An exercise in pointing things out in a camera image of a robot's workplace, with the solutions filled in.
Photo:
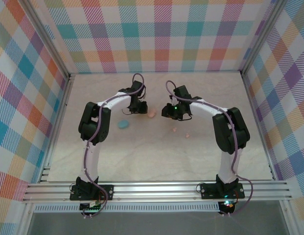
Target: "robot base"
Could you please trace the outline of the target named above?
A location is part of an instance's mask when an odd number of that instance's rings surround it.
[[[113,185],[100,185],[108,195],[108,201],[113,200],[114,186]],[[91,182],[85,182],[77,177],[76,184],[72,185],[70,194],[71,201],[93,201],[93,200],[104,200],[105,195],[93,185]]]
[[[216,175],[216,183],[213,184],[200,184],[201,199],[239,199],[245,198],[245,192],[238,179],[235,181],[224,184],[218,175]]]

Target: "white table surface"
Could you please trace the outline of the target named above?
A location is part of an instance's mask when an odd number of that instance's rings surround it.
[[[169,100],[165,82],[185,85],[189,93],[225,108],[238,107],[251,135],[239,163],[238,173],[253,180],[271,179],[266,154],[238,72],[144,73],[146,101],[156,108],[154,118],[111,116],[109,134],[102,142],[98,165],[100,180],[214,180],[219,171],[221,151],[216,144],[212,119],[193,116],[174,121],[161,116]],[[79,175],[83,142],[78,125],[87,102],[100,102],[131,86],[132,74],[77,75],[54,149],[48,181],[74,181]],[[117,123],[129,121],[127,129]]]

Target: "plaid wallpaper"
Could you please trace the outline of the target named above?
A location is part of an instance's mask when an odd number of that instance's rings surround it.
[[[243,69],[243,67],[244,67],[244,65],[247,61],[247,58],[250,55],[250,52],[251,52],[252,48],[254,47],[255,43],[258,41],[260,33],[262,32],[263,28],[265,27],[266,21],[268,20],[276,2],[277,2],[277,0],[271,0],[270,5],[268,6],[268,8],[267,8],[265,14],[263,15],[263,18],[262,18],[257,30],[254,33],[253,39],[250,42],[250,45],[249,45],[248,49],[246,50],[245,56],[240,63],[239,70]]]
[[[304,224],[304,0],[289,0],[246,83],[280,180]]]
[[[69,70],[90,73],[238,70],[275,0],[31,2]]]
[[[65,79],[17,0],[0,0],[0,235],[20,222]]]

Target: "pink object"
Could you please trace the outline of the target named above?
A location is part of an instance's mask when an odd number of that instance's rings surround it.
[[[156,115],[156,109],[151,109],[151,110],[148,112],[148,117],[149,117],[149,118],[153,118],[155,115]]]

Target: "metal frame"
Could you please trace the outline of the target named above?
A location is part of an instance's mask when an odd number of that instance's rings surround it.
[[[47,154],[44,156],[44,164],[41,167],[41,174],[38,177],[37,184],[30,184],[29,188],[24,197],[24,213],[22,216],[21,224],[17,230],[17,234],[27,234],[28,228],[30,226],[31,218],[34,212],[55,212],[55,210],[51,210],[51,205],[55,206],[52,208],[58,208],[58,212],[77,212],[78,201],[70,201],[70,190],[69,186],[72,182],[47,182],[49,169],[51,165],[51,158],[53,154],[53,148],[57,142],[61,123],[65,114],[67,102],[69,99],[69,95],[71,92],[71,88],[73,85],[74,76],[71,77],[70,74],[62,61],[59,53],[57,52],[53,42],[51,41],[48,33],[46,32],[45,27],[42,22],[38,18],[35,9],[29,2],[29,0],[19,0],[19,3],[25,10],[26,14],[30,18],[33,23],[36,31],[41,37],[43,43],[47,47],[50,52],[52,58],[60,68],[61,72],[65,77],[68,78],[66,87],[64,89],[64,96],[60,105],[60,109],[58,111],[58,115],[56,118],[56,123],[54,125],[52,131],[52,137],[48,146]],[[263,43],[268,37],[271,29],[273,28],[277,18],[282,12],[284,6],[286,5],[287,0],[278,0],[274,9],[265,23],[266,26],[262,30],[258,41],[254,48],[252,49],[246,64],[242,70],[242,76],[247,74],[247,71],[252,66],[258,52],[260,51]],[[247,92],[248,98],[251,103],[250,94]],[[269,159],[269,154],[267,148],[264,145],[264,149],[267,153],[267,157],[269,160],[270,168],[272,170],[272,174],[274,179],[277,179],[275,172],[273,171],[273,165]],[[113,184],[114,188],[114,199],[113,201],[108,203],[108,207],[111,205],[120,205],[127,206],[133,205],[134,203],[139,203],[140,205],[149,205],[153,203],[154,205],[202,205],[201,210],[212,207],[212,212],[216,212],[215,206],[217,205],[218,200],[202,200],[201,195],[196,193],[196,185],[198,181],[180,181],[180,182],[101,182],[101,184]],[[247,182],[243,183],[246,196],[250,194],[250,185]],[[300,229],[300,225],[297,222],[297,218],[295,217],[295,211],[293,206],[290,204],[290,200],[292,199],[291,191],[288,187],[288,183],[285,181],[253,181],[254,186],[254,194],[252,200],[280,200],[280,204],[282,207],[282,212],[285,217],[286,224],[291,234],[298,235],[303,234],[303,231]],[[71,205],[70,208],[74,208],[73,210],[69,210],[65,205]]]
[[[91,201],[70,201],[70,185],[74,182],[30,184],[24,196],[25,203],[90,203]],[[199,181],[178,182],[101,182],[101,185],[114,185],[114,196],[110,202],[218,202],[223,199],[201,199],[196,192]],[[250,194],[250,184],[243,184],[246,198]],[[289,187],[285,181],[253,181],[252,200],[290,200],[292,198]]]

